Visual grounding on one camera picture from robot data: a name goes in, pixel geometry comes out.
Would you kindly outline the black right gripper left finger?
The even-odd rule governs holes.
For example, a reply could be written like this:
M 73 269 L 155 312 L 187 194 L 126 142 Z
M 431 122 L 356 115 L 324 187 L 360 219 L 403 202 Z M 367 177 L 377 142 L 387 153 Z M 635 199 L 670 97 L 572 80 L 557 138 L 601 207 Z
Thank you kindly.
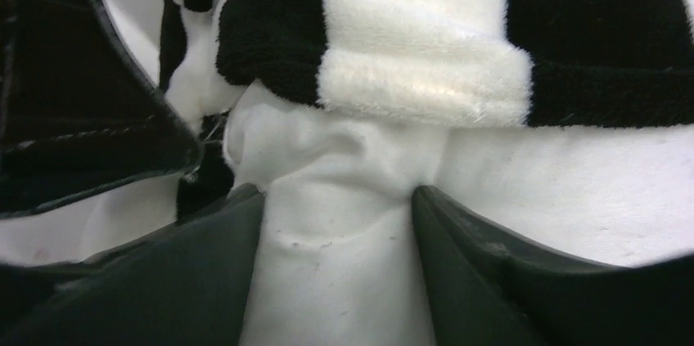
M 3 264 L 2 344 L 238 344 L 263 211 L 244 185 L 94 263 Z

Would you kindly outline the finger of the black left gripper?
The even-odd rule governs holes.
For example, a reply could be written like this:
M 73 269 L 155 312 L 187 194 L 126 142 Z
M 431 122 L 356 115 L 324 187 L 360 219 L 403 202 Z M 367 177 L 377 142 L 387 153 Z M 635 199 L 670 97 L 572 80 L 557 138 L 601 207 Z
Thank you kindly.
M 3 218 L 187 173 L 201 159 L 102 0 L 1 0 Z

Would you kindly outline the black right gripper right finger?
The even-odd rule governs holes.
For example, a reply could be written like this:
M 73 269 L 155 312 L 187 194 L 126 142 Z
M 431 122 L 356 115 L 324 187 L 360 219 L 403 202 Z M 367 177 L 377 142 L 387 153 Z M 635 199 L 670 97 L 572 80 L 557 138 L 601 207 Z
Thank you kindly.
M 539 244 L 432 186 L 412 222 L 440 345 L 690 345 L 693 257 L 616 267 Z

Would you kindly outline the white pillow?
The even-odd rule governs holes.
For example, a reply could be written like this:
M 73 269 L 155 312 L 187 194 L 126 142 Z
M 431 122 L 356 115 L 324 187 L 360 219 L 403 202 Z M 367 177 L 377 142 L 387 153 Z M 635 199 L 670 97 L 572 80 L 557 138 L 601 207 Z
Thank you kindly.
M 250 86 L 225 197 L 125 248 L 1 267 L 4 345 L 690 345 L 693 131 L 397 124 Z

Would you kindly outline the black white striped pillowcase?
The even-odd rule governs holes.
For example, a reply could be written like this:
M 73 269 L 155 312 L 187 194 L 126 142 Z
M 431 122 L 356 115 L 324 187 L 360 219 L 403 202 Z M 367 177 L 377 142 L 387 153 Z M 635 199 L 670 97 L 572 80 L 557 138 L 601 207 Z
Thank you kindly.
M 693 122 L 685 0 L 164 0 L 161 88 L 209 16 L 209 81 L 345 114 L 457 128 Z

